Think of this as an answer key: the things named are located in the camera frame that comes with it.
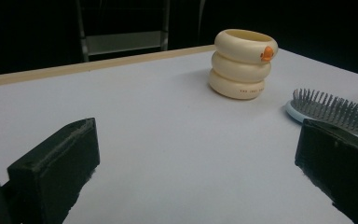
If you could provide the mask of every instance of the gray bristle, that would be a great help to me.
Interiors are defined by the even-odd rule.
[[[310,90],[294,90],[292,106],[312,119],[336,125],[358,134],[358,104],[346,99]]]

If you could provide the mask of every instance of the table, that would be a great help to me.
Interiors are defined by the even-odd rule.
[[[358,74],[280,49],[250,101],[208,85],[214,46],[0,75],[0,183],[65,124],[96,118],[101,164],[65,223],[352,223],[295,166],[294,89],[358,103]]]

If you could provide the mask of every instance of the brush head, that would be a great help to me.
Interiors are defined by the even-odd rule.
[[[331,94],[294,90],[290,106],[302,115],[358,135],[358,104]]]

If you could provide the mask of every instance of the dark background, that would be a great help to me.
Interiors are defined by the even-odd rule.
[[[78,3],[86,35],[162,29],[163,0]],[[281,49],[358,73],[358,2],[206,0],[201,21],[200,0],[171,0],[169,10],[168,49],[211,45],[224,29],[246,29],[274,37]],[[0,0],[0,74],[83,63],[78,16],[76,0]]]

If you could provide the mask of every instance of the cup opening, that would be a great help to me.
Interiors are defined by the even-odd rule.
[[[268,35],[263,35],[253,31],[246,31],[246,30],[226,30],[228,35],[232,35],[234,37],[245,39],[245,40],[252,40],[252,41],[271,41],[272,38]]]

